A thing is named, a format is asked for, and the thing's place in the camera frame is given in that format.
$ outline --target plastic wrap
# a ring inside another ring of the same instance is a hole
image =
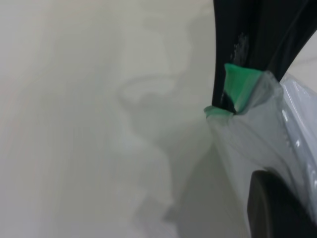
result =
[[[251,175],[256,170],[282,178],[316,221],[316,163],[282,86],[269,72],[227,64],[224,93],[236,113],[212,106],[205,113],[246,224]]]

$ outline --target white wall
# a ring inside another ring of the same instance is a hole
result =
[[[1,238],[246,237],[211,0],[2,0],[0,33]]]

